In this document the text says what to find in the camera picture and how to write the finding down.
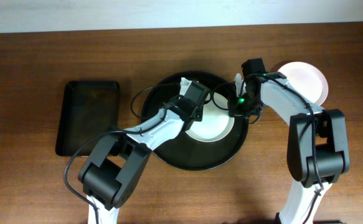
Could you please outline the white plate with ketchup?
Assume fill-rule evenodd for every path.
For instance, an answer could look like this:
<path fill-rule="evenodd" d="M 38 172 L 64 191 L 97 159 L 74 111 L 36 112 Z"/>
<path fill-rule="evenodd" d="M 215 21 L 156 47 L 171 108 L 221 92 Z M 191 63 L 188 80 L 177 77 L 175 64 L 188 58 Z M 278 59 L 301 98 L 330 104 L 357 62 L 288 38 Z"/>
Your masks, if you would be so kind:
<path fill-rule="evenodd" d="M 228 111 L 218 108 L 214 102 L 225 108 L 228 100 L 219 93 L 214 93 L 212 101 L 204 105 L 202 121 L 194 121 L 186 134 L 201 142 L 219 141 L 231 132 L 235 118 L 229 116 Z"/>

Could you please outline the pink plate with ketchup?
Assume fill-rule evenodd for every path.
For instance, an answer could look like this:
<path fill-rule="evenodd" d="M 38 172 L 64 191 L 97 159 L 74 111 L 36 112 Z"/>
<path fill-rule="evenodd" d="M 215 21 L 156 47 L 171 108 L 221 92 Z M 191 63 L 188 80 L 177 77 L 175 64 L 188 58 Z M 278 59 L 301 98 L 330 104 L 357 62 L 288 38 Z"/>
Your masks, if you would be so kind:
<path fill-rule="evenodd" d="M 323 73 L 306 62 L 290 62 L 278 69 L 287 77 L 291 86 L 312 103 L 321 106 L 329 92 Z"/>

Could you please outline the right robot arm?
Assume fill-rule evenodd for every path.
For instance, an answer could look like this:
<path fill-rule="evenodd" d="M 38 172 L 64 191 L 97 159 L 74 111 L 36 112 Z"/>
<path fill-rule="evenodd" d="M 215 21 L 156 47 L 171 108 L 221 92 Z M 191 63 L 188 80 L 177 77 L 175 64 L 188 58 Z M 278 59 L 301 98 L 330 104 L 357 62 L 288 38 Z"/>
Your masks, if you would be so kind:
<path fill-rule="evenodd" d="M 293 181 L 275 223 L 313 223 L 325 193 L 350 169 L 344 114 L 309 101 L 284 74 L 267 72 L 261 58 L 248 59 L 241 68 L 229 116 L 258 116 L 267 106 L 289 126 L 286 160 Z"/>

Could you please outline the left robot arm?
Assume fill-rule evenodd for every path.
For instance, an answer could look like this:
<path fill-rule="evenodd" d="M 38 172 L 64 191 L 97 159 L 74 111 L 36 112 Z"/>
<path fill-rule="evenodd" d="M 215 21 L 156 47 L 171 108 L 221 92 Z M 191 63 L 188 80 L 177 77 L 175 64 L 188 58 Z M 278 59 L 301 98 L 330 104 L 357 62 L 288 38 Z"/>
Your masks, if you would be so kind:
<path fill-rule="evenodd" d="M 151 153 L 202 121 L 210 90 L 191 81 L 187 90 L 163 103 L 145 122 L 97 136 L 93 151 L 80 169 L 83 199 L 92 207 L 95 223 L 115 223 L 119 208 L 134 192 Z"/>

